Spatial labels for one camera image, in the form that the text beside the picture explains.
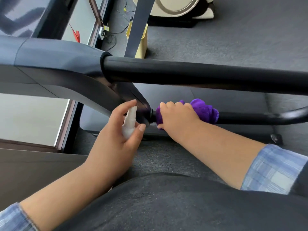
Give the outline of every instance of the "purple cloth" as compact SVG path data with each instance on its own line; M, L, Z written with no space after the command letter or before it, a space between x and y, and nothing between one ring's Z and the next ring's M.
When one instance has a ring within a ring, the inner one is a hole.
M219 112L217 109L214 109L212 105L207 105L203 100L200 99L194 99L190 103L194 109L194 111L197 113L200 120L210 123L210 124L216 124L219 116ZM160 114L160 107L156 109L156 124L162 124L163 118Z

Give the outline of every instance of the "yellow container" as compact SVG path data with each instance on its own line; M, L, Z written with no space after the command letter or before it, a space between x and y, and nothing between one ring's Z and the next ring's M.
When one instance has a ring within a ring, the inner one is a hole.
M127 31L126 31L126 37L127 39L129 38L129 34L131 32L131 28L132 28L132 21L129 22ZM145 56L145 52L147 51L147 47L148 47L148 24L145 26L138 50L136 52L135 58L144 58Z

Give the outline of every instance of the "spray bottle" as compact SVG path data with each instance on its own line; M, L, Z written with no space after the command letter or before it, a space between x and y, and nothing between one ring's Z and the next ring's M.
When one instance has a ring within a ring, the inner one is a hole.
M137 106L131 107L126 114L126 117L124 119L124 124L122 125L122 134L127 140L136 129L135 128L136 112L137 112Z

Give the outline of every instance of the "plaid shirt sleeve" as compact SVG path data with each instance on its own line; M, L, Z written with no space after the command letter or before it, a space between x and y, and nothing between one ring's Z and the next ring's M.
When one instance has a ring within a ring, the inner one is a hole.
M19 203L14 203L0 212L0 231L38 231L38 229L21 209Z
M252 162L241 190L289 194L308 157L266 145Z

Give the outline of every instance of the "person's right hand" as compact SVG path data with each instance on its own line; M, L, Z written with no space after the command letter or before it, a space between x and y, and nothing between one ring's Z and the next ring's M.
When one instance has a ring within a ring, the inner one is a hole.
M195 132L202 122L190 103L160 103L160 113L163 124L159 124L157 128L164 129L178 143L184 141L191 132Z

